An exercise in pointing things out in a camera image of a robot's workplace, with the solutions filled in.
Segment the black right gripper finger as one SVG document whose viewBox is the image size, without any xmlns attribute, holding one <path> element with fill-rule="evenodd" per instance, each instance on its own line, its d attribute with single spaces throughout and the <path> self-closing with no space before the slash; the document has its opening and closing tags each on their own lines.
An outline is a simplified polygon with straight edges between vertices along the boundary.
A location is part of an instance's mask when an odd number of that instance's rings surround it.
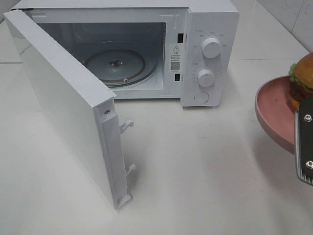
<svg viewBox="0 0 313 235">
<path fill-rule="evenodd" d="M 295 112 L 294 144 L 298 178 L 313 184 L 313 99 L 305 98 Z"/>
</svg>

